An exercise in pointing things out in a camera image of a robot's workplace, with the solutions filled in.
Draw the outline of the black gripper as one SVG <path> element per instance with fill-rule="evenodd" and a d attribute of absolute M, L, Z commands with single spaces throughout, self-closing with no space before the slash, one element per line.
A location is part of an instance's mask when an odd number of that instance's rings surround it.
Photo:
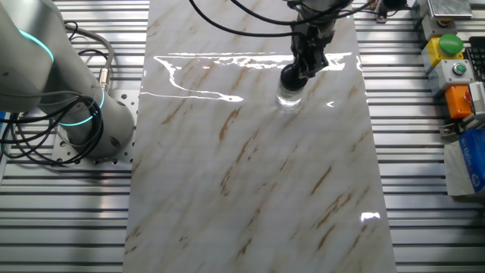
<path fill-rule="evenodd" d="M 298 78 L 307 80 L 307 70 L 308 75 L 314 77 L 317 72 L 328 66 L 324 49 L 333 39 L 336 20 L 314 20 L 300 24 L 303 20 L 303 16 L 298 16 L 298 25 L 291 27 L 291 30 L 302 33 L 302 36 L 292 38 L 291 51 Z"/>

